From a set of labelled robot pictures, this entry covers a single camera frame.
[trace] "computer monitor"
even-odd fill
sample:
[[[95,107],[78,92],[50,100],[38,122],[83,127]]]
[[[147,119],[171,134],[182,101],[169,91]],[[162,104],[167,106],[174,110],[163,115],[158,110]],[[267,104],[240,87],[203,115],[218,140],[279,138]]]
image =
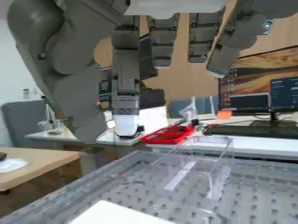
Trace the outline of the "computer monitor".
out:
[[[238,58],[218,86],[220,110],[298,110],[298,46]]]

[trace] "table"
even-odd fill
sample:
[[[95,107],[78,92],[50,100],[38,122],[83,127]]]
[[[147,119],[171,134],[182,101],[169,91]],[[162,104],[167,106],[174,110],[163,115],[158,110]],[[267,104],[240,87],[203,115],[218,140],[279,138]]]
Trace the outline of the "table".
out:
[[[95,143],[103,144],[103,145],[119,145],[119,146],[131,146],[134,145],[139,138],[143,136],[143,134],[138,135],[133,139],[121,139],[114,134],[114,129],[110,128],[106,130],[106,132],[97,138]],[[67,143],[81,143],[83,144],[71,134],[69,130],[63,130],[63,132],[58,135],[47,134],[46,131],[37,132],[33,134],[25,135],[26,139],[30,140],[43,140],[43,141],[55,141],[55,142],[67,142]]]
[[[94,219],[111,223],[114,214],[122,223],[163,223],[161,219],[171,223],[296,223],[296,164],[220,163],[184,157],[192,164],[186,169],[174,158],[162,157],[154,152],[130,153],[4,217],[1,223],[77,223],[73,220],[82,216],[79,223],[94,223]],[[169,183],[174,191],[165,188]],[[118,207],[98,206],[102,201]],[[134,219],[127,221],[133,210],[159,220],[146,222],[146,217],[130,216]]]
[[[258,118],[252,116],[232,117],[228,121],[215,119],[200,119],[203,124],[222,124],[227,122],[239,122],[232,125],[250,125]],[[191,136],[203,136],[202,132],[195,132]],[[234,155],[248,158],[267,158],[267,159],[283,159],[283,160],[298,160],[298,140],[296,139],[279,139],[279,138],[256,138],[256,137],[242,137],[228,136],[232,138],[232,151]],[[146,144],[155,152],[167,152],[173,149],[173,145],[153,145]],[[222,147],[218,145],[208,145],[203,143],[194,143],[191,146],[194,150],[206,152],[208,154],[219,154]]]
[[[0,174],[0,191],[32,180],[37,176],[78,159],[78,152],[39,150],[26,148],[0,148],[8,158],[21,158],[29,162],[28,166],[6,174]]]

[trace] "transparent plastic enclosure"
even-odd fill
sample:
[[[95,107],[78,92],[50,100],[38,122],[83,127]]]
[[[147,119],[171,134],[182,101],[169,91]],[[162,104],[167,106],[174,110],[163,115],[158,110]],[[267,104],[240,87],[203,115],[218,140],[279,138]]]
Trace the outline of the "transparent plastic enclosure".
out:
[[[195,144],[218,148],[216,156],[195,150]],[[232,139],[227,137],[190,137],[153,162],[153,169],[163,169],[159,193],[181,203],[212,211],[234,163]]]

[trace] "paper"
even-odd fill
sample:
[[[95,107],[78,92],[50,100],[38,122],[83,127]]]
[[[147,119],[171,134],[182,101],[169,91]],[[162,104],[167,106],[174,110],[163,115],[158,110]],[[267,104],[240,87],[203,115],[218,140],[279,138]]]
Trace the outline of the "paper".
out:
[[[173,224],[154,216],[125,208],[107,201],[98,201],[70,224]]]
[[[9,173],[28,165],[24,159],[5,159],[0,162],[0,174]]]
[[[230,118],[231,118],[231,111],[228,110],[218,111],[218,114],[216,114],[218,120],[230,120]]]

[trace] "wall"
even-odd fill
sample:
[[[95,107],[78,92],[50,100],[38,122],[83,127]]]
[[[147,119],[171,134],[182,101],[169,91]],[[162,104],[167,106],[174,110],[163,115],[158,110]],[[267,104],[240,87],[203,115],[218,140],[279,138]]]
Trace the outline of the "wall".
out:
[[[223,23],[232,10],[234,2],[227,4]],[[242,52],[242,55],[255,54],[283,47],[298,45],[298,14],[274,21],[274,27],[267,36],[259,37],[255,45]],[[158,71],[158,77],[145,81],[151,88],[162,88],[166,100],[186,99],[190,96],[210,96],[216,94],[216,80],[207,75],[204,64],[187,63],[188,19],[181,14],[178,35],[174,43],[171,66]],[[141,18],[141,34],[147,32],[146,18]],[[111,61],[111,45],[103,40],[95,48],[95,60],[105,66]]]
[[[6,21],[0,19],[0,106],[6,102],[21,101],[24,88],[35,93],[32,99],[39,99],[39,91],[16,50]],[[0,146],[2,145],[9,146],[10,139],[0,114]]]

